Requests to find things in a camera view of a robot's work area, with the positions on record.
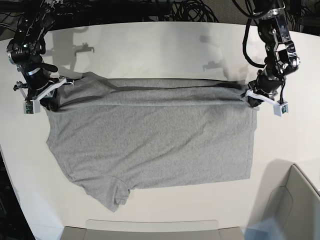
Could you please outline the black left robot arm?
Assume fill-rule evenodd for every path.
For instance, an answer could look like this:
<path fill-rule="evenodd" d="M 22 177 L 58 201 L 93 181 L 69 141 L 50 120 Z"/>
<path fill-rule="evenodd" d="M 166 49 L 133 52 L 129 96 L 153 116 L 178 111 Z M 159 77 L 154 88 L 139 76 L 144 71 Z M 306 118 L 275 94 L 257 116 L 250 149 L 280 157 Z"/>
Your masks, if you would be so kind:
<path fill-rule="evenodd" d="M 254 0 L 254 10 L 248 18 L 242 41 L 242 52 L 247 62 L 260 70 L 257 78 L 248 83 L 243 94 L 252 107 L 262 102 L 284 106 L 284 87 L 287 75 L 298 70 L 300 59 L 288 29 L 285 4 L 282 0 Z M 257 31 L 265 44 L 264 63 L 254 62 L 247 53 L 247 42 L 252 21 L 257 21 Z"/>

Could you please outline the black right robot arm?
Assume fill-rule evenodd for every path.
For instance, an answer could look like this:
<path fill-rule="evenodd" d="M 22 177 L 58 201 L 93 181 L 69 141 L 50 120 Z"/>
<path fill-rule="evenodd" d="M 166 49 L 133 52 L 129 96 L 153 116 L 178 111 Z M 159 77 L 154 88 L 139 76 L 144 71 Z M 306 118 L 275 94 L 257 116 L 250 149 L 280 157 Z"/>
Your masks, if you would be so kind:
<path fill-rule="evenodd" d="M 18 81 L 13 90 L 19 90 L 24 98 L 25 114 L 35 114 L 41 106 L 48 111 L 58 109 L 57 89 L 64 84 L 51 73 L 58 72 L 55 65 L 45 63 L 45 35 L 54 25 L 56 0 L 31 0 L 23 2 L 25 12 L 17 23 L 15 35 L 7 46 L 11 64 L 24 77 L 25 83 Z"/>

